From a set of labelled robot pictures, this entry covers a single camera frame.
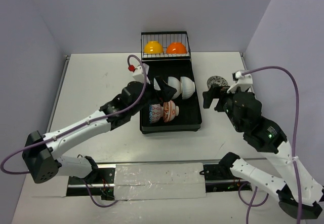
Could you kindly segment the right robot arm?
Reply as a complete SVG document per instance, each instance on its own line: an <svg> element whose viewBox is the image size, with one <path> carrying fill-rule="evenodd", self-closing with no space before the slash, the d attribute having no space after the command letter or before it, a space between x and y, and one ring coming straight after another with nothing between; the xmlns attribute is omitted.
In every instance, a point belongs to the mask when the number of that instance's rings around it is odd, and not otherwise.
<svg viewBox="0 0 324 224"><path fill-rule="evenodd" d="M298 217L301 203L301 219L317 219L322 212L319 202L323 200L323 186L293 158L292 146L280 126L261 115L262 104L254 93L227 93L227 89L227 86L216 86L203 92L203 107L209 108L213 99L217 99L215 111L226 113L234 129L271 163L280 177L252 166L232 152L220 160L215 173L226 179L235 177L249 181L277 200L280 208L292 218Z"/></svg>

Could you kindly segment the blue patterned bowl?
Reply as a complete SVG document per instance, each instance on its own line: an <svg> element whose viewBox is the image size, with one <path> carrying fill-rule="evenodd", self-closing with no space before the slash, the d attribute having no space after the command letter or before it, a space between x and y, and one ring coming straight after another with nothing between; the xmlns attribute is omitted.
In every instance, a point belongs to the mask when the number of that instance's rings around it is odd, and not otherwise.
<svg viewBox="0 0 324 224"><path fill-rule="evenodd" d="M151 104L149 106L149 123L153 124L163 116L163 108L160 104Z"/></svg>

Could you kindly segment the orange bowl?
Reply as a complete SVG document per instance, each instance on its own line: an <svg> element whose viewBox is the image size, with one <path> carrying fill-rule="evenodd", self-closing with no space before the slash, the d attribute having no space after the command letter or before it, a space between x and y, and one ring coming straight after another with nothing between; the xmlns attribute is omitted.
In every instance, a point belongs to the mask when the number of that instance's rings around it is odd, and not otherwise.
<svg viewBox="0 0 324 224"><path fill-rule="evenodd" d="M166 53L167 54L186 54L187 49L182 43L173 42L167 47Z"/></svg>

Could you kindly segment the grey leaf patterned bowl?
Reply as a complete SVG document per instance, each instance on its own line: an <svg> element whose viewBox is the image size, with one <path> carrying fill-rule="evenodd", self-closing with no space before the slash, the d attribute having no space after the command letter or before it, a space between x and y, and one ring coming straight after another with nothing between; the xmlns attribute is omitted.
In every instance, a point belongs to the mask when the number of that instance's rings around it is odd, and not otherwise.
<svg viewBox="0 0 324 224"><path fill-rule="evenodd" d="M228 86L228 81L221 76L211 76L207 80L208 89L212 86Z"/></svg>

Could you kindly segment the brown bowl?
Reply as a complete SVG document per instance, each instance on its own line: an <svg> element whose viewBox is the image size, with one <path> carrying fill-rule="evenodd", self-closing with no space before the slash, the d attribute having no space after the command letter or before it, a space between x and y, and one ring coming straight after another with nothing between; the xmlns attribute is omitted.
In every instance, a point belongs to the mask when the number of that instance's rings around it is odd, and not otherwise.
<svg viewBox="0 0 324 224"><path fill-rule="evenodd" d="M171 122L179 115L179 107L175 105L174 101L164 102L163 105L163 121L165 123Z"/></svg>

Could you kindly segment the white bowl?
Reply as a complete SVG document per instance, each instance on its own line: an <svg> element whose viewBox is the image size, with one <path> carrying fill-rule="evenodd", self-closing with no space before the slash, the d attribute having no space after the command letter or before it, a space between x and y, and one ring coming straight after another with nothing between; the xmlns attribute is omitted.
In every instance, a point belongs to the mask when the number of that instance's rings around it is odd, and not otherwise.
<svg viewBox="0 0 324 224"><path fill-rule="evenodd" d="M168 85L176 89L172 99L178 98L182 93L181 82L176 77L168 77Z"/></svg>
<svg viewBox="0 0 324 224"><path fill-rule="evenodd" d="M195 92L195 83L188 77L181 77L180 83L182 99L189 99Z"/></svg>
<svg viewBox="0 0 324 224"><path fill-rule="evenodd" d="M153 85L154 85L155 90L160 91L160 86L159 86L156 78L154 78L154 80L153 80Z"/></svg>

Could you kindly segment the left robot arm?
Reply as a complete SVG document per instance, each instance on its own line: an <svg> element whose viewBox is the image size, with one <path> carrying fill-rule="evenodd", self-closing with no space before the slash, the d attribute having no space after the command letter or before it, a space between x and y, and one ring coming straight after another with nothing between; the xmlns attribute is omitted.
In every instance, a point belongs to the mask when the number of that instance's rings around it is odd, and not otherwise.
<svg viewBox="0 0 324 224"><path fill-rule="evenodd" d="M153 84L132 81L120 94L85 119L44 135L38 131L30 133L22 158L33 181L40 184L57 175L95 182L99 168L91 157L68 157L65 153L92 137L128 123L149 104L170 101L175 93L176 89L160 77L154 78Z"/></svg>

